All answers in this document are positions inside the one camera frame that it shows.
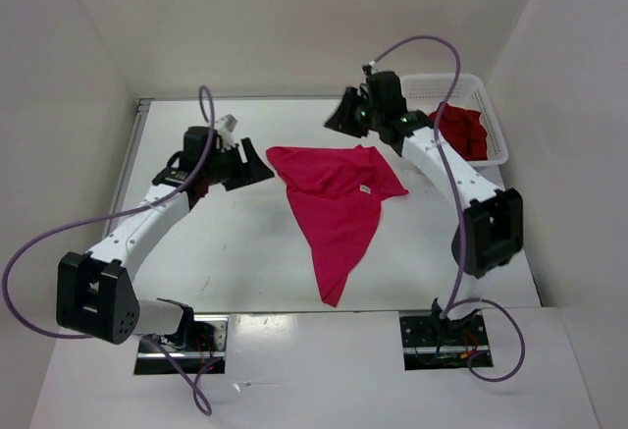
purple cable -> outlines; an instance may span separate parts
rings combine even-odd
[[[458,301],[456,303],[453,304],[453,306],[451,307],[451,309],[454,309],[457,306],[460,306],[462,304],[466,304],[466,303],[486,303],[489,304],[490,306],[498,309],[499,311],[501,311],[504,316],[506,318],[508,318],[508,321],[510,321],[510,324],[512,324],[512,327],[514,328],[514,330],[517,333],[517,337],[519,338],[519,345],[521,346],[521,353],[519,354],[519,360],[517,361],[517,364],[514,366],[514,368],[512,370],[510,370],[510,372],[506,373],[505,375],[501,376],[501,377],[485,377],[484,375],[480,375],[478,372],[476,372],[473,367],[471,366],[471,364],[473,363],[473,360],[478,357],[481,354],[487,353],[487,350],[481,350],[479,352],[475,352],[473,353],[473,355],[471,355],[468,360],[467,360],[467,367],[469,368],[469,371],[473,374],[474,377],[479,378],[480,380],[484,380],[485,382],[490,382],[490,383],[499,383],[499,382],[504,382],[506,380],[508,380],[509,378],[512,378],[515,376],[515,374],[521,370],[521,367],[523,366],[523,361],[526,358],[526,342],[523,339],[523,333],[521,332],[521,328],[519,327],[519,325],[517,324],[517,322],[514,320],[514,318],[512,317],[512,315],[506,310],[506,308],[504,308],[503,306],[501,306],[500,304],[495,303],[494,301],[490,300],[490,299],[486,299],[486,298],[466,298],[466,299],[462,299],[461,301]]]
[[[449,87],[449,90],[447,91],[447,94],[445,95],[443,102],[439,105],[439,108],[437,110],[437,115],[436,115],[436,121],[434,122],[434,140],[435,140],[437,150],[439,151],[439,154],[441,156],[441,160],[443,161],[443,165],[445,166],[445,171],[447,173],[447,179],[449,180],[449,185],[451,186],[451,191],[453,193],[453,201],[455,202],[455,211],[458,215],[458,228],[460,230],[460,252],[459,252],[460,260],[458,260],[458,271],[455,277],[455,282],[453,284],[453,289],[451,290],[451,296],[449,297],[447,305],[445,306],[445,309],[443,310],[443,313],[441,314],[441,316],[442,318],[445,318],[450,311],[452,311],[454,308],[462,304],[482,302],[482,303],[487,303],[493,306],[494,308],[498,309],[505,315],[506,318],[508,318],[508,321],[510,321],[510,323],[514,327],[514,330],[517,332],[517,336],[519,337],[519,342],[521,344],[521,355],[519,356],[519,361],[517,362],[517,365],[515,365],[514,369],[510,371],[508,374],[503,375],[501,377],[496,377],[496,378],[485,377],[484,375],[480,375],[471,367],[473,359],[476,358],[479,355],[479,353],[484,353],[484,352],[475,353],[474,355],[469,357],[467,361],[467,366],[469,367],[469,371],[473,374],[473,376],[479,378],[480,380],[484,380],[485,382],[492,382],[492,383],[503,382],[513,377],[521,369],[521,366],[523,365],[523,361],[526,356],[526,343],[523,338],[523,333],[521,332],[521,328],[516,323],[514,318],[510,315],[510,313],[503,306],[495,303],[492,300],[485,299],[485,298],[466,298],[458,302],[455,301],[458,295],[458,292],[460,291],[460,284],[462,283],[462,276],[464,274],[463,264],[466,262],[466,256],[467,256],[467,247],[466,247],[467,236],[466,236],[466,229],[464,226],[462,199],[460,198],[460,192],[458,190],[458,187],[456,186],[455,177],[453,176],[453,172],[451,171],[451,166],[449,165],[449,161],[447,161],[445,151],[443,150],[443,147],[439,143],[440,137],[441,137],[440,132],[439,132],[439,126],[441,125],[441,118],[443,117],[445,106],[448,103],[449,99],[451,98],[451,95],[453,94],[453,90],[455,89],[455,86],[458,83],[458,78],[460,77],[460,55],[458,54],[456,49],[453,47],[453,45],[449,43],[447,40],[442,39],[438,36],[420,34],[417,36],[410,36],[408,38],[402,39],[400,42],[394,44],[389,49],[387,49],[382,54],[380,54],[377,58],[375,58],[373,62],[371,63],[371,65],[379,63],[382,59],[384,59],[386,56],[391,54],[399,46],[402,46],[405,43],[409,43],[410,41],[416,41],[420,39],[428,39],[428,40],[437,41],[438,43],[443,44],[449,49],[449,51],[451,51],[451,53],[453,54],[453,58],[455,59],[455,74],[453,76],[453,81],[451,82],[451,86]]]
[[[453,176],[453,172],[451,171],[451,166],[449,165],[449,161],[447,161],[447,157],[445,156],[445,151],[441,146],[441,132],[439,131],[439,127],[441,126],[441,118],[443,117],[443,112],[445,111],[445,106],[448,103],[451,95],[453,94],[453,90],[455,89],[456,84],[458,83],[458,78],[460,77],[460,55],[458,51],[453,47],[451,43],[447,40],[442,39],[438,36],[430,36],[429,34],[419,34],[417,36],[410,36],[408,38],[402,39],[399,43],[394,44],[389,49],[380,54],[377,58],[373,60],[373,63],[379,63],[386,56],[391,54],[396,48],[404,45],[405,43],[409,43],[410,41],[416,41],[420,39],[428,39],[432,41],[436,41],[440,44],[446,46],[449,51],[453,54],[453,58],[455,59],[455,74],[453,76],[453,81],[451,82],[451,86],[443,99],[443,102],[439,105],[439,109],[436,113],[436,121],[434,122],[434,141],[439,154],[441,155],[441,160],[443,161],[443,165],[445,166],[445,171],[447,173],[447,179],[449,180],[449,186],[451,187],[451,191],[453,192],[453,201],[455,202],[455,212],[458,215],[458,228],[460,230],[460,253],[458,260],[458,271],[456,273],[455,282],[453,284],[453,289],[451,290],[451,296],[449,297],[449,301],[443,310],[442,317],[447,316],[447,314],[453,308],[453,304],[455,302],[455,298],[458,295],[460,290],[460,284],[462,283],[462,276],[464,274],[464,263],[467,259],[467,234],[466,229],[464,227],[464,216],[462,212],[462,200],[460,198],[460,192],[458,191],[458,187],[456,186],[455,177]]]
[[[185,382],[192,388],[192,391],[194,394],[194,404],[196,404],[196,407],[198,408],[198,410],[202,412],[203,414],[205,414],[206,416],[211,416],[212,405],[210,404],[209,400],[207,400],[207,397],[205,396],[203,391],[200,389],[198,383],[200,381],[200,377],[204,375],[205,373],[207,373],[207,371],[209,370],[209,367],[211,367],[216,362],[221,360],[222,357],[211,358],[209,362],[207,362],[205,365],[203,365],[200,368],[200,370],[198,370],[198,373],[196,374],[196,377],[194,378],[194,381],[192,382],[191,379],[185,374],[181,366],[177,363],[175,358],[172,357],[170,353],[156,339],[154,339],[150,335],[143,336],[142,338],[148,341],[153,346],[155,346],[161,353],[164,354],[164,356],[170,362],[170,364],[175,368],[175,370],[177,370],[177,373],[179,373],[183,377]]]
[[[207,117],[207,113],[205,113],[205,107],[203,106],[203,94],[206,94],[207,99],[209,100],[209,118]],[[73,334],[53,333],[51,331],[47,331],[43,328],[40,328],[39,326],[36,326],[35,324],[28,321],[25,317],[23,317],[20,311],[13,304],[13,300],[11,299],[11,295],[9,293],[9,275],[11,274],[11,270],[13,269],[13,266],[16,264],[18,259],[22,256],[22,254],[24,254],[31,247],[36,245],[38,242],[45,240],[46,238],[50,238],[51,236],[54,236],[58,233],[63,233],[64,231],[72,230],[74,228],[79,228],[81,226],[91,225],[93,223],[100,223],[102,221],[107,221],[107,220],[114,220],[116,218],[121,218],[123,216],[134,215],[135,213],[141,213],[142,211],[146,211],[149,208],[153,208],[155,206],[158,206],[164,203],[165,201],[168,201],[177,193],[180,193],[183,190],[185,190],[189,186],[189,184],[194,180],[196,175],[198,175],[203,164],[207,160],[209,153],[211,151],[213,140],[214,140],[214,125],[216,122],[216,115],[215,115],[215,110],[214,110],[214,99],[212,97],[211,91],[209,90],[209,87],[207,87],[206,85],[201,85],[198,88],[198,103],[200,104],[201,114],[203,115],[205,122],[209,125],[209,134],[207,136],[207,143],[205,144],[205,148],[203,149],[203,152],[200,156],[200,159],[198,160],[198,163],[196,164],[192,172],[189,174],[189,176],[187,176],[187,179],[185,179],[185,182],[183,182],[176,190],[171,191],[167,195],[161,197],[160,199],[148,205],[139,206],[137,208],[133,208],[127,211],[121,211],[118,213],[111,213],[109,215],[98,216],[95,218],[90,218],[88,220],[76,221],[74,223],[69,223],[67,225],[53,228],[50,231],[47,231],[45,233],[42,233],[39,236],[36,236],[32,240],[24,244],[22,247],[20,247],[15,254],[13,254],[11,259],[9,259],[9,262],[7,262],[7,266],[4,268],[4,273],[2,274],[2,297],[4,298],[4,301],[7,304],[9,311],[11,311],[11,314],[13,314],[18,321],[20,321],[23,325],[25,325],[27,328],[34,331],[35,333],[40,334],[42,336],[46,336],[48,338],[54,338],[54,339],[89,339],[91,338],[91,336],[86,336],[82,334],[73,335]]]

